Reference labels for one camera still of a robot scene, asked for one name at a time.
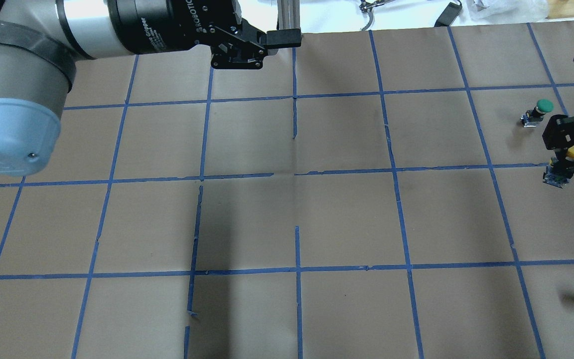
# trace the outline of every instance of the plastic bag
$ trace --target plastic bag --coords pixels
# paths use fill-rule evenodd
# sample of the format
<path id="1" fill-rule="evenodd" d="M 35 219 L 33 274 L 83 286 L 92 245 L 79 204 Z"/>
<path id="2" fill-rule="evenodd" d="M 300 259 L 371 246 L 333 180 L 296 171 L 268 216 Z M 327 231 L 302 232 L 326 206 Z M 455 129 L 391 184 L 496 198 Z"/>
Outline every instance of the plastic bag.
<path id="1" fill-rule="evenodd" d="M 547 0 L 468 0 L 471 20 L 520 23 L 543 20 L 549 14 Z"/>

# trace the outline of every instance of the light blue joint cap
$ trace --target light blue joint cap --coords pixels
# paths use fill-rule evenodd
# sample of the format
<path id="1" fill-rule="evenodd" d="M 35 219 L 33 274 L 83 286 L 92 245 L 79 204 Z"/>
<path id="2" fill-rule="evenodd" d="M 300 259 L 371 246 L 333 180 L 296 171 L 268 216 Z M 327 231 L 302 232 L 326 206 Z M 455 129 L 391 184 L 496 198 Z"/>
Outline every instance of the light blue joint cap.
<path id="1" fill-rule="evenodd" d="M 20 177 L 43 170 L 60 132 L 61 122 L 48 108 L 0 98 L 0 175 Z"/>

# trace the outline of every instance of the green cap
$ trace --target green cap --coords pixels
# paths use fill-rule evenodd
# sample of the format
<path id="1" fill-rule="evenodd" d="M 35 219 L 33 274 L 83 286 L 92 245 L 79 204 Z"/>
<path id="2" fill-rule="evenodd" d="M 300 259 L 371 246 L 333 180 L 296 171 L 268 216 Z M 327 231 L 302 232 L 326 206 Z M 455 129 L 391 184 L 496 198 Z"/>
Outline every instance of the green cap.
<path id="1" fill-rule="evenodd" d="M 537 109 L 540 110 L 540 112 L 542 113 L 549 113 L 549 112 L 553 112 L 553 109 L 555 108 L 555 106 L 553 105 L 553 103 L 545 98 L 542 98 L 542 100 L 537 101 Z"/>

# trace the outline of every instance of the black rubber band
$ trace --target black rubber band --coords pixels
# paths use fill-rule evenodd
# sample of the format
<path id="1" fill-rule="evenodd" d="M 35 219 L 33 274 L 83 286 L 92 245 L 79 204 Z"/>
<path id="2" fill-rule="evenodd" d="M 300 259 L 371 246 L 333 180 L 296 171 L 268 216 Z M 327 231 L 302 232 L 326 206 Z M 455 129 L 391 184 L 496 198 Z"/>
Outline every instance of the black rubber band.
<path id="1" fill-rule="evenodd" d="M 75 82 L 77 66 L 70 48 L 50 36 L 30 27 L 0 21 L 0 44 L 23 48 L 53 64 L 70 82 Z"/>
<path id="2" fill-rule="evenodd" d="M 66 9 L 63 6 L 63 0 L 57 0 L 57 14 L 59 16 L 59 23 L 61 24 L 61 29 L 63 33 L 66 35 L 66 39 L 68 39 L 68 43 L 70 46 L 75 49 L 80 55 L 85 57 L 89 60 L 94 60 L 94 57 L 91 57 L 77 42 L 75 39 L 75 35 L 72 33 L 70 29 L 70 25 L 68 23 L 68 17 L 66 16 Z"/>

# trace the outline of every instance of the wooden block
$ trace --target wooden block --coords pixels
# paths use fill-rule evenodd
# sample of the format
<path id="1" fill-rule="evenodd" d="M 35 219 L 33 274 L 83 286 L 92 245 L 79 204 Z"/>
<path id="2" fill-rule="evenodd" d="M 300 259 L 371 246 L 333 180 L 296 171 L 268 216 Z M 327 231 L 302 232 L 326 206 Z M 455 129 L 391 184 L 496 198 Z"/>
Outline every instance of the wooden block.
<path id="1" fill-rule="evenodd" d="M 548 0 L 549 16 L 547 18 L 574 17 L 574 0 Z"/>

